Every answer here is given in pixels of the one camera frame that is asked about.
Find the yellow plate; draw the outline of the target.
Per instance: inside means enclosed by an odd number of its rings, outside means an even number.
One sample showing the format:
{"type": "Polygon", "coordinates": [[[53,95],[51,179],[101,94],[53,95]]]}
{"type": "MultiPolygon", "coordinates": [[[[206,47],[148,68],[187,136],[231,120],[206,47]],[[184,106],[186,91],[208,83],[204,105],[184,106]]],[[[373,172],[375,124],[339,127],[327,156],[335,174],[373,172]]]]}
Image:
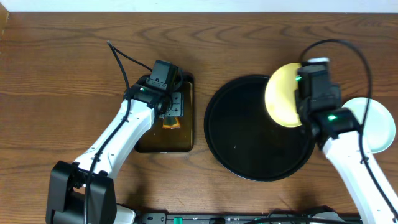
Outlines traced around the yellow plate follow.
{"type": "Polygon", "coordinates": [[[302,125],[297,113],[295,90],[298,87],[297,70],[300,63],[289,63],[278,68],[267,82],[264,101],[271,119],[286,128],[302,125]]]}

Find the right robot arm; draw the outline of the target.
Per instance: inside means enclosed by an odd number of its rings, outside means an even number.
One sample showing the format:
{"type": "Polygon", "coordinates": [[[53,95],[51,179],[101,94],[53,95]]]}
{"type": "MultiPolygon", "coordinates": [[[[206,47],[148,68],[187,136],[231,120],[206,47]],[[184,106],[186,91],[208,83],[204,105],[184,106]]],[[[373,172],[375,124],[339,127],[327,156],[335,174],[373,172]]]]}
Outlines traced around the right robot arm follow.
{"type": "Polygon", "coordinates": [[[342,105],[328,62],[302,63],[296,81],[300,121],[339,173],[363,223],[397,223],[397,194],[363,138],[363,122],[342,105]]]}

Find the light blue plate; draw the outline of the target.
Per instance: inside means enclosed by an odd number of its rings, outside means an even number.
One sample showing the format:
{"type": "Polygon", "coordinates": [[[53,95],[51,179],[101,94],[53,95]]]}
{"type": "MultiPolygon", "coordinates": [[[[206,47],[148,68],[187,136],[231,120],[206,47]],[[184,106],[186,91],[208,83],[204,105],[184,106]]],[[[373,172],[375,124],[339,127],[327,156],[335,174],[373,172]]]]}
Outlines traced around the light blue plate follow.
{"type": "MultiPolygon", "coordinates": [[[[357,120],[362,123],[364,109],[368,99],[358,97],[343,104],[349,108],[357,120]]],[[[370,99],[368,115],[364,126],[364,139],[373,154],[385,151],[394,141],[396,124],[388,109],[376,100],[370,99]]]]}

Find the orange green sponge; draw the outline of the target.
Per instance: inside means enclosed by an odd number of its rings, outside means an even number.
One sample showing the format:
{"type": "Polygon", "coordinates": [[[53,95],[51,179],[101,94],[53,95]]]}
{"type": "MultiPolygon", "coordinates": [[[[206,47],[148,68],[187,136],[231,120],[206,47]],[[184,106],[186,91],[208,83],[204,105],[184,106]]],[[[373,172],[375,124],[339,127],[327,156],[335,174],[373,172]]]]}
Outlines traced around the orange green sponge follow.
{"type": "Polygon", "coordinates": [[[178,117],[168,116],[163,119],[162,128],[163,129],[179,129],[181,127],[178,117]]]}

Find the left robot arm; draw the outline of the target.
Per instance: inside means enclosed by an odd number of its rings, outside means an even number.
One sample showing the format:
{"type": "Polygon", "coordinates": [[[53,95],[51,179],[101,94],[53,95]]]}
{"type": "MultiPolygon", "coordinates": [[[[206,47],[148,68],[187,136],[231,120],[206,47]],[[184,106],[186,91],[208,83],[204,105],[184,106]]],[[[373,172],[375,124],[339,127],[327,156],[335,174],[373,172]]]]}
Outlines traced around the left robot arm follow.
{"type": "Polygon", "coordinates": [[[133,223],[134,210],[117,204],[114,180],[140,138],[158,118],[180,116],[183,72],[157,60],[149,76],[128,85],[121,107],[96,142],[50,173],[46,223],[133,223]]]}

